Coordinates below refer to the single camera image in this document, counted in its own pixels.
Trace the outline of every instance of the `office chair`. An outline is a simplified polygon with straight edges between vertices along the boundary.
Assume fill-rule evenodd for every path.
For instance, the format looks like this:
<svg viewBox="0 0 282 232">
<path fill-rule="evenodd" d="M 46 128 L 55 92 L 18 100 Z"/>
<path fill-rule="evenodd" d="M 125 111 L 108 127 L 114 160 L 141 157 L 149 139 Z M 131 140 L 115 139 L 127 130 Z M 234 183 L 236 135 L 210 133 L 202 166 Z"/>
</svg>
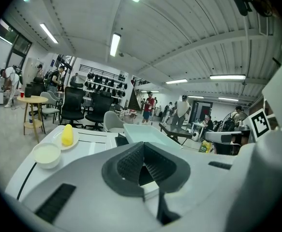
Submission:
<svg viewBox="0 0 282 232">
<path fill-rule="evenodd" d="M 92 127 L 92 130 L 102 131 L 102 126 L 99 126 L 99 123 L 103 123 L 104 114 L 110 110 L 110 106 L 113 103 L 113 98 L 111 93 L 102 91 L 99 95 L 95 94 L 92 97 L 92 112 L 88 113 L 85 116 L 85 119 L 88 119 L 91 122 L 94 122 L 94 125 L 86 125 L 85 128 Z"/>
<path fill-rule="evenodd" d="M 80 120 L 84 118 L 82 113 L 81 104 L 84 102 L 83 97 L 85 92 L 79 88 L 66 87 L 64 90 L 64 104 L 61 110 L 61 121 L 67 119 L 70 121 L 72 127 L 82 126 L 82 124 L 73 123 L 74 120 Z"/>
</svg>

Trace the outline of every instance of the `yellow object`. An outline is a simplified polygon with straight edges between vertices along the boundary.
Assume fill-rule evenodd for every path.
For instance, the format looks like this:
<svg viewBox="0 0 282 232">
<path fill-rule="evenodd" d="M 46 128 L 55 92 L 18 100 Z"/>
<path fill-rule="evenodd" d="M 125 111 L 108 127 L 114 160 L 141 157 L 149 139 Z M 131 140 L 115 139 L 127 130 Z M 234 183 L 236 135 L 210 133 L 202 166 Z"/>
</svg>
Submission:
<svg viewBox="0 0 282 232">
<path fill-rule="evenodd" d="M 64 146 L 70 146 L 73 144 L 73 128 L 70 124 L 67 124 L 62 132 L 61 142 Z"/>
<path fill-rule="evenodd" d="M 199 152 L 209 153 L 212 143 L 204 140 L 200 146 Z"/>
</svg>

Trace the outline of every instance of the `staircase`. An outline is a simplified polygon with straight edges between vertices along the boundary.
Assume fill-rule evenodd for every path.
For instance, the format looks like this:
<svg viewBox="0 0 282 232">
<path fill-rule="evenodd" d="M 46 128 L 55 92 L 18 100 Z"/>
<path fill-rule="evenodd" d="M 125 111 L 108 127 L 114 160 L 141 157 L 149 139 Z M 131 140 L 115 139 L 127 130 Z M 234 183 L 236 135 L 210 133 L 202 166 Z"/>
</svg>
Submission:
<svg viewBox="0 0 282 232">
<path fill-rule="evenodd" d="M 129 101 L 129 105 L 128 105 L 128 108 L 129 109 L 134 109 L 134 110 L 137 110 L 137 111 L 141 111 L 141 107 L 139 105 L 139 102 L 136 98 L 136 90 L 133 89 L 132 93 L 131 93 L 131 97 L 130 97 L 130 101 Z"/>
</svg>

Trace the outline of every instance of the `round wooden table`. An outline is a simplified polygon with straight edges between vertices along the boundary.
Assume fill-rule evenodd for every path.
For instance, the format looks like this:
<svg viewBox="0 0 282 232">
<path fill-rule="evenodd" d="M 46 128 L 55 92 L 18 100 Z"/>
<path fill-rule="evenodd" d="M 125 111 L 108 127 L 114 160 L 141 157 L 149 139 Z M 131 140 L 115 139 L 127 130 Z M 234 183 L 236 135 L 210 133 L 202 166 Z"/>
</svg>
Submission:
<svg viewBox="0 0 282 232">
<path fill-rule="evenodd" d="M 43 118 L 41 116 L 41 106 L 42 106 L 42 103 L 45 103 L 45 102 L 48 101 L 48 98 L 32 95 L 29 98 L 27 98 L 27 97 L 22 98 L 22 97 L 18 96 L 17 99 L 21 102 L 26 103 L 25 116 L 24 116 L 24 135 L 25 135 L 25 128 L 34 129 L 35 138 L 39 143 L 39 137 L 38 137 L 38 134 L 36 132 L 36 128 L 42 127 L 42 125 L 43 125 Z M 29 123 L 28 121 L 26 121 L 28 104 L 31 104 L 32 124 Z M 38 104 L 38 115 L 39 115 L 38 120 L 34 119 L 33 104 Z"/>
</svg>

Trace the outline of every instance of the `grey floor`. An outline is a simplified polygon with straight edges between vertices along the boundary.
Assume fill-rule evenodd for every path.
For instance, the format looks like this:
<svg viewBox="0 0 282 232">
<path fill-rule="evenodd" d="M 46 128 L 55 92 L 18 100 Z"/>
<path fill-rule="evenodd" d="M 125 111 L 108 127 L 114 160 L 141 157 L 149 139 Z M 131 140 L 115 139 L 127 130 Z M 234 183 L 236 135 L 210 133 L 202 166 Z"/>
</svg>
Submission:
<svg viewBox="0 0 282 232">
<path fill-rule="evenodd" d="M 18 101 L 15 101 L 15 107 L 12 109 L 0 105 L 0 188 L 2 190 L 5 189 L 14 172 L 37 144 L 33 130 L 26 129 L 26 135 L 23 135 L 24 108 L 25 104 Z M 138 114 L 134 124 L 141 121 L 142 115 Z M 86 119 L 79 122 L 84 125 L 93 124 Z M 158 121 L 152 123 L 154 127 L 160 129 Z M 46 135 L 58 124 L 58 121 L 53 124 L 52 116 L 49 116 L 44 121 Z M 40 128 L 37 131 L 41 141 L 46 135 Z M 179 138 L 179 142 L 184 142 L 184 138 Z M 184 144 L 184 149 L 197 151 L 200 145 L 201 143 L 188 139 Z"/>
</svg>

